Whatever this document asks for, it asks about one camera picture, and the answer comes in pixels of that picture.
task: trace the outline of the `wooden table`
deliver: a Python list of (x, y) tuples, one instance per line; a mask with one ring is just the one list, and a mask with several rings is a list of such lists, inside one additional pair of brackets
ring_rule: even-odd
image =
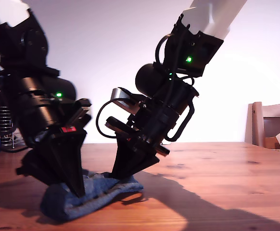
[[(46, 186), (16, 176), (25, 153), (0, 153), (0, 230), (280, 231), (280, 152), (246, 143), (174, 143), (137, 173), (138, 193), (60, 224), (39, 210)], [(86, 144), (83, 167), (111, 171), (115, 144)]]

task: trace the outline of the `dish rack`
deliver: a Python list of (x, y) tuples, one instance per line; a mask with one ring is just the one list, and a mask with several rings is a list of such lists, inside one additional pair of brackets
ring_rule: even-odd
[[(0, 130), (8, 131), (12, 127), (13, 127), (13, 122), (11, 117), (11, 111), (9, 110), (8, 107), (0, 107)], [(8, 147), (15, 148), (15, 146), (17, 145), (25, 144), (19, 130), (16, 130), (11, 134), (1, 136), (0, 140), (1, 140), (1, 146), (7, 148)]]

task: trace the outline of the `chair backrest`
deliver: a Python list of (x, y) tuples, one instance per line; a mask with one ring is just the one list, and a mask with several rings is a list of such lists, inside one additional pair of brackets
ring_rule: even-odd
[(280, 133), (280, 104), (262, 106), (262, 102), (252, 104), (253, 144), (267, 147), (280, 148), (271, 145), (278, 142), (275, 138)]

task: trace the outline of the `blue denim fabric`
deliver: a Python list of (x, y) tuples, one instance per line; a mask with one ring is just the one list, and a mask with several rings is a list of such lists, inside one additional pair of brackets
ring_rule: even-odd
[(81, 198), (74, 196), (65, 183), (49, 186), (40, 204), (42, 213), (57, 221), (73, 220), (104, 207), (120, 193), (143, 189), (133, 176), (117, 180), (107, 178), (108, 174), (89, 171), (84, 175), (86, 195)]

